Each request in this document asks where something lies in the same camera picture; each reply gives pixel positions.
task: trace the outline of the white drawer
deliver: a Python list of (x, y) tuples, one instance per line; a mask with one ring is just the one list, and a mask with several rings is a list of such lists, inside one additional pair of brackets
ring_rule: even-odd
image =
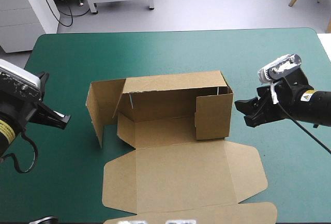
[(31, 51), (40, 35), (40, 23), (0, 27), (0, 46), (5, 52)]
[(0, 26), (39, 23), (32, 8), (0, 11)]
[(0, 11), (1, 10), (11, 10), (11, 9), (21, 9), (21, 8), (31, 8), (28, 0), (0, 0)]

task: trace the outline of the cable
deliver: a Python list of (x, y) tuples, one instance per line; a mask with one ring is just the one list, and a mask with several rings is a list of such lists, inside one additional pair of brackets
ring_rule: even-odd
[(69, 4), (66, 2), (66, 0), (64, 0), (64, 1), (66, 2), (67, 6), (68, 6), (68, 8), (69, 8), (69, 12), (70, 12), (70, 14), (71, 14), (71, 22), (70, 22), (69, 25), (63, 24), (63, 23), (62, 23), (62, 22), (56, 17), (56, 15), (54, 14), (53, 9), (51, 8), (51, 6), (50, 6), (50, 4), (48, 3), (48, 1), (47, 1), (47, 0), (45, 0), (45, 1), (46, 1), (47, 5), (48, 5), (49, 9), (51, 10), (53, 16), (54, 16), (55, 19), (59, 22), (59, 24), (61, 24), (62, 26), (66, 26), (66, 27), (70, 27), (70, 26), (72, 26), (72, 24), (73, 24), (73, 16), (72, 16), (71, 8), (70, 8)]
[(304, 128), (299, 122), (297, 122), (295, 119), (292, 118), (292, 116), (289, 115), (289, 113), (282, 107), (280, 103), (277, 103), (278, 107), (283, 111), (283, 113), (291, 120), (293, 121), (299, 128), (301, 128), (306, 134), (311, 136), (320, 146), (322, 146), (328, 153), (331, 154), (331, 150), (324, 145), (318, 138), (316, 138), (314, 135), (312, 135), (306, 128)]
[(70, 15), (70, 14), (67, 14), (67, 13), (63, 13), (62, 11), (59, 10), (60, 13), (64, 14), (65, 16), (72, 16), (72, 17), (80, 17), (80, 16), (84, 16), (86, 15), (88, 12), (89, 12), (89, 9), (85, 12), (85, 13), (82, 13), (82, 14), (74, 14), (74, 15)]
[(2, 158), (0, 158), (0, 163), (2, 163), (7, 158), (11, 157), (12, 160), (14, 161), (15, 170), (20, 174), (25, 174), (25, 173), (30, 172), (34, 168), (34, 166), (36, 165), (37, 160), (38, 160), (38, 148), (37, 148), (36, 144), (32, 141), (32, 139), (30, 139), (28, 136), (26, 136), (25, 132), (26, 132), (26, 128), (23, 128), (22, 133), (21, 133), (21, 137), (24, 140), (26, 140), (33, 147), (33, 152), (34, 152), (33, 161), (32, 161), (32, 164), (30, 165), (30, 167), (26, 171), (22, 171), (21, 168), (20, 168), (20, 164), (17, 160), (17, 157), (14, 153), (9, 153), (9, 154), (3, 156)]
[(70, 16), (70, 17), (80, 17), (80, 16), (84, 16), (84, 15), (86, 15), (86, 14), (89, 12), (89, 9), (88, 9), (86, 12), (82, 13), (82, 14), (72, 14), (72, 12), (71, 12), (71, 14), (67, 14), (67, 13), (64, 13), (64, 12), (60, 11), (59, 9), (58, 9), (58, 11), (59, 11), (60, 13), (64, 14), (65, 16)]

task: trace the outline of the cardboard box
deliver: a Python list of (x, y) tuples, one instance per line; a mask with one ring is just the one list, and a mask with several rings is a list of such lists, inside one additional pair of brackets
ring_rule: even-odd
[(232, 101), (220, 71), (93, 82), (86, 105), (100, 145), (103, 126), (117, 121), (136, 148), (105, 165), (102, 202), (138, 215), (107, 224), (275, 223), (273, 204), (238, 204), (267, 180), (254, 147), (223, 139)]

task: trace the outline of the yellow warning label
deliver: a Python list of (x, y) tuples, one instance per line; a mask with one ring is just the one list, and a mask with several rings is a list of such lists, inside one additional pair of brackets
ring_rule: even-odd
[(301, 101), (310, 101), (312, 95), (315, 93), (316, 91), (314, 90), (309, 90), (303, 93), (303, 95), (301, 96)]
[(2, 120), (0, 120), (0, 133), (2, 133), (6, 137), (6, 139), (8, 140), (8, 144), (10, 144), (16, 136), (11, 126), (9, 126)]

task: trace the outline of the green table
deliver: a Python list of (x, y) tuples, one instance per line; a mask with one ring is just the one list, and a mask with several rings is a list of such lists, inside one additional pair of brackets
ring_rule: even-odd
[[(39, 148), (36, 168), (17, 174), (10, 160), (0, 166), (0, 221), (55, 215), (65, 222), (101, 222), (129, 215), (102, 205), (103, 166), (132, 150), (106, 126), (100, 149), (85, 107), (91, 81), (220, 69), (235, 99), (252, 98), (257, 70), (297, 53), (311, 85), (331, 91), (331, 64), (312, 29), (256, 29), (166, 33), (97, 33), (41, 36), (26, 69), (50, 73), (45, 103), (72, 115), (65, 131), (28, 125)], [(331, 146), (331, 129), (314, 129)], [(288, 120), (246, 127), (233, 108), (228, 140), (255, 146), (269, 187), (246, 202), (273, 202), (278, 221), (330, 221), (331, 157)], [(10, 148), (21, 163), (32, 152), (17, 139)]]

